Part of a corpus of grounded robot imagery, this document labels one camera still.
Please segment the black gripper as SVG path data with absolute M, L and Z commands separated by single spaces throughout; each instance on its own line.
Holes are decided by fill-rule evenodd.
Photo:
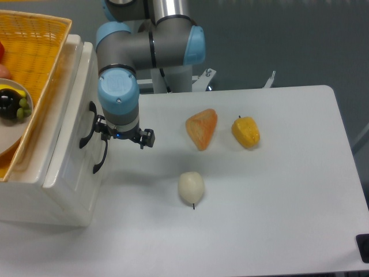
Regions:
M 128 125 L 115 125 L 106 122 L 103 115 L 97 115 L 94 130 L 101 134 L 102 140 L 109 140 L 110 138 L 118 140 L 131 140 L 140 146 L 140 149 L 145 147 L 152 148 L 155 143 L 155 133 L 152 129 L 142 130 L 139 121 L 132 122 Z

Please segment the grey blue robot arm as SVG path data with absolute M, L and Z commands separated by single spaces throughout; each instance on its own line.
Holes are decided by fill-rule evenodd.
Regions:
M 109 22 L 96 33 L 97 97 L 91 132 L 101 140 L 130 140 L 152 147 L 151 129 L 140 129 L 138 70 L 203 63 L 203 29 L 190 17 L 187 1 L 103 1 Z

